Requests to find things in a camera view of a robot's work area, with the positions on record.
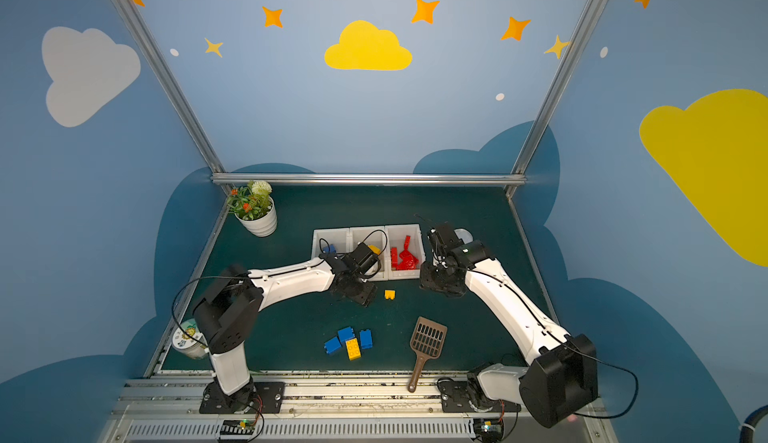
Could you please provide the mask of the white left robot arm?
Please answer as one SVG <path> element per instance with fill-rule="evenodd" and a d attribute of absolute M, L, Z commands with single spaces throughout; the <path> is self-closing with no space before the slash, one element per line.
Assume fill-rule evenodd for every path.
<path fill-rule="evenodd" d="M 228 268 L 192 307 L 214 370 L 214 388 L 226 397 L 252 382 L 244 342 L 261 310 L 304 294 L 332 291 L 366 307 L 376 285 L 369 272 L 380 254 L 360 243 L 347 253 L 322 253 L 304 263 L 267 269 Z"/>

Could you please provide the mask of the aluminium left frame post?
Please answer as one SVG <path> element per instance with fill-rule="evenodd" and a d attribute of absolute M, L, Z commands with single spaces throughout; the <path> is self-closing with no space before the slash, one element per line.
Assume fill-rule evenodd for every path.
<path fill-rule="evenodd" d="M 173 106 L 181 123 L 191 137 L 198 152 L 212 173 L 212 177 L 224 173 L 225 168 L 216 154 L 210 139 L 173 75 L 161 48 L 133 0 L 110 0 L 133 37 L 149 67 L 157 78 L 166 97 Z"/>

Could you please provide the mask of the aluminium right frame post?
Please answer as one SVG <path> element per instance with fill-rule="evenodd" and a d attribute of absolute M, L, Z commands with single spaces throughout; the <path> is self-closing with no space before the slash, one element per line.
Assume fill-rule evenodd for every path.
<path fill-rule="evenodd" d="M 526 182 L 526 173 L 538 149 L 541 140 L 557 110 L 567 86 L 578 66 L 590 38 L 602 16 L 609 0 L 587 0 L 585 7 L 571 35 L 571 44 L 560 58 L 552 83 L 546 93 L 542 106 L 529 130 L 521 150 L 516 158 L 511 175 L 518 182 L 505 187 L 505 196 L 510 204 L 518 187 Z"/>

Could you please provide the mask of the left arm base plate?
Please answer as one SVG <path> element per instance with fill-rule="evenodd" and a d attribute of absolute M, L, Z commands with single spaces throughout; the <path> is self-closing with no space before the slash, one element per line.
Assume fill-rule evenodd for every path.
<path fill-rule="evenodd" d="M 284 382 L 253 382 L 231 395 L 221 389 L 215 379 L 203 392 L 200 414 L 277 414 L 285 392 Z"/>

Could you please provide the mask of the green plant with flowers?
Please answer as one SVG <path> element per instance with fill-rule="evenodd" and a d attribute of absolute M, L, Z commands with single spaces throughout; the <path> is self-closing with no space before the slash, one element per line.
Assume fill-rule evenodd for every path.
<path fill-rule="evenodd" d="M 228 211 L 241 221 L 255 221 L 265 217 L 274 207 L 272 187 L 264 181 L 249 181 L 234 188 L 227 198 Z"/>

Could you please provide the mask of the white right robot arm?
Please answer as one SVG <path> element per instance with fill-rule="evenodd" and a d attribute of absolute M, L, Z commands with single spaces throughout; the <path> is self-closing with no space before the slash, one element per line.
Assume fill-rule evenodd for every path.
<path fill-rule="evenodd" d="M 421 265 L 424 289 L 477 295 L 515 341 L 527 369 L 491 364 L 468 377 L 469 398 L 481 408 L 502 400 L 524 406 L 551 428 L 598 398 L 596 348 L 571 336 L 513 282 L 479 240 L 464 242 L 449 223 L 428 232 L 432 260 Z"/>

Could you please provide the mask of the red lego brick small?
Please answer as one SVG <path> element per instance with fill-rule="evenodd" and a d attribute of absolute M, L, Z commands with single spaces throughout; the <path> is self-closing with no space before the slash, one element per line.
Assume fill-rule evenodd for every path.
<path fill-rule="evenodd" d="M 399 256 L 398 251 L 395 247 L 392 247 L 390 249 L 390 262 L 391 262 L 391 269 L 393 271 L 399 270 Z"/>

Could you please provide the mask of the aluminium back frame bar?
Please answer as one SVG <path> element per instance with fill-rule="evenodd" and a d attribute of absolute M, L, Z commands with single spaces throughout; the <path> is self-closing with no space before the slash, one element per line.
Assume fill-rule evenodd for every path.
<path fill-rule="evenodd" d="M 523 175 L 429 175 L 429 174 L 293 174 L 214 173 L 215 184 L 245 184 L 264 180 L 274 185 L 296 186 L 522 186 Z"/>

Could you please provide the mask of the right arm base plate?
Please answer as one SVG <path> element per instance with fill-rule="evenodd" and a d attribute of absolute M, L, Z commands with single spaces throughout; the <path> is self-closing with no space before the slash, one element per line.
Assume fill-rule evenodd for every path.
<path fill-rule="evenodd" d="M 488 398 L 476 382 L 456 381 L 452 378 L 439 378 L 436 388 L 444 413 L 515 413 L 522 406 L 506 400 Z"/>

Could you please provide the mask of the white left sorting bin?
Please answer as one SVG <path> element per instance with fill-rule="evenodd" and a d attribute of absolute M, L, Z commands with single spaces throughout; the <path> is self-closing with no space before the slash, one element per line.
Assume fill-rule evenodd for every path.
<path fill-rule="evenodd" d="M 333 244 L 336 253 L 327 253 L 326 247 Z M 335 262 L 352 250 L 352 236 L 349 228 L 317 229 L 313 232 L 311 259 Z"/>

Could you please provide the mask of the red tall lego brick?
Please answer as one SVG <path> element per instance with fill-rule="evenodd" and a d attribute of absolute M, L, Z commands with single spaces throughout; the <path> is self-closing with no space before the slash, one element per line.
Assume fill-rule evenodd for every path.
<path fill-rule="evenodd" d="M 419 260 L 410 252 L 401 252 L 399 258 L 398 271 L 411 271 L 419 268 Z"/>

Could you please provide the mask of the white right sorting bin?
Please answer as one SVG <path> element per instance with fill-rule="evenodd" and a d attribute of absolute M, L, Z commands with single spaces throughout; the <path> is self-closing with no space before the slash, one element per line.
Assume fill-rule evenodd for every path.
<path fill-rule="evenodd" d="M 425 251 L 418 224 L 390 225 L 385 227 L 389 253 L 386 275 L 389 280 L 418 280 Z"/>

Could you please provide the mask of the right circuit board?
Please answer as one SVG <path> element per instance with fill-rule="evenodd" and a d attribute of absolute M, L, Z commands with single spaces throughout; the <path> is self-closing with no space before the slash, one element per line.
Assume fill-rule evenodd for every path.
<path fill-rule="evenodd" d="M 474 419 L 472 422 L 473 442 L 499 443 L 503 440 L 505 426 L 498 420 Z"/>

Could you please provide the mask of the brown slotted scoop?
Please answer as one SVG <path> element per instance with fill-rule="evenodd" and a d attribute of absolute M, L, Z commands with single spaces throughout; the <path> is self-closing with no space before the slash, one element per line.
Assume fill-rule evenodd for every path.
<path fill-rule="evenodd" d="M 408 382 L 409 393 L 416 391 L 419 378 L 427 361 L 440 357 L 447 335 L 447 327 L 425 317 L 419 317 L 410 338 L 410 348 L 416 362 Z"/>

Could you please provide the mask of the white sorting bin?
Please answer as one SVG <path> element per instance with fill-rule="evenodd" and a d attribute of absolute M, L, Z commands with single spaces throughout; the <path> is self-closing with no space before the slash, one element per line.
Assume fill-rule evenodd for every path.
<path fill-rule="evenodd" d="M 326 247 L 333 244 L 336 253 L 327 253 Z M 352 250 L 352 236 L 349 228 L 317 229 L 313 232 L 311 259 L 335 262 Z"/>
<path fill-rule="evenodd" d="M 418 224 L 390 225 L 385 227 L 389 253 L 386 275 L 389 280 L 418 280 L 425 251 Z"/>
<path fill-rule="evenodd" d="M 367 273 L 371 281 L 388 280 L 390 263 L 388 236 L 383 226 L 350 227 L 348 234 L 348 250 L 354 250 L 359 243 L 365 243 L 372 250 L 378 251 L 379 263 Z"/>

